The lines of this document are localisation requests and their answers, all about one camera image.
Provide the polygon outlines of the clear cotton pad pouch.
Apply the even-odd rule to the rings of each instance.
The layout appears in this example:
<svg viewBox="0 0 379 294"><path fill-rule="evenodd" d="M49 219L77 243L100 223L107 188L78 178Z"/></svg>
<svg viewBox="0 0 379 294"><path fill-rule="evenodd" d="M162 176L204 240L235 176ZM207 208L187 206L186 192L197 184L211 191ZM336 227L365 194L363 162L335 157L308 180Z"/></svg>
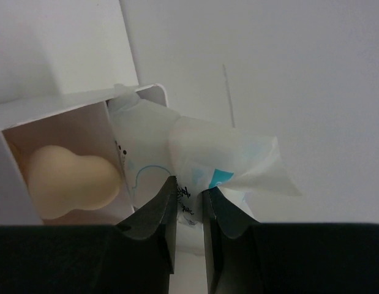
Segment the clear cotton pad pouch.
<svg viewBox="0 0 379 294"><path fill-rule="evenodd" d="M275 137L189 118L114 87L108 114L134 207L140 208L170 176L178 184L180 223L202 220L201 193L214 187L297 197Z"/></svg>

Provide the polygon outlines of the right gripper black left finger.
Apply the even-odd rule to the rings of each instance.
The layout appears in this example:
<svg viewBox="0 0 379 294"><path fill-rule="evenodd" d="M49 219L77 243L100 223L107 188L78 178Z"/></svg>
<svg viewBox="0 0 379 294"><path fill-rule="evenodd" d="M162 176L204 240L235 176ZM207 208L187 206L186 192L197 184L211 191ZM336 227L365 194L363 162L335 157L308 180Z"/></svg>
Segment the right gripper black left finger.
<svg viewBox="0 0 379 294"><path fill-rule="evenodd" d="M177 182L116 225L0 226L0 293L167 293Z"/></svg>

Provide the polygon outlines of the beige makeup sponge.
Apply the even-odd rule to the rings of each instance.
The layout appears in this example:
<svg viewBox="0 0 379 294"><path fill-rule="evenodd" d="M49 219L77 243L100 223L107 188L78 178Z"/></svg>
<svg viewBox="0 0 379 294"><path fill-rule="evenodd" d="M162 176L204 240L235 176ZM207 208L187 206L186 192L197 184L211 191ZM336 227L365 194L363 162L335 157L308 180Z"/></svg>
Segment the beige makeup sponge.
<svg viewBox="0 0 379 294"><path fill-rule="evenodd" d="M99 156L80 156L48 145L34 151L26 166L29 196L42 219L51 220L75 210L93 211L119 194L122 176Z"/></svg>

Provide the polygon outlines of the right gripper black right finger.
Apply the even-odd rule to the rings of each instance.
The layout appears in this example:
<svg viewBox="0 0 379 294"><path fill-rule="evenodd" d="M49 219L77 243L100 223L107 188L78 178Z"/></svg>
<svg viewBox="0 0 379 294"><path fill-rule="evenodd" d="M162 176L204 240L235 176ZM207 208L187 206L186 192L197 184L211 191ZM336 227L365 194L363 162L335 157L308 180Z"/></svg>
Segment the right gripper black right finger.
<svg viewBox="0 0 379 294"><path fill-rule="evenodd" d="M261 223L202 198L209 293L379 293L379 224Z"/></svg>

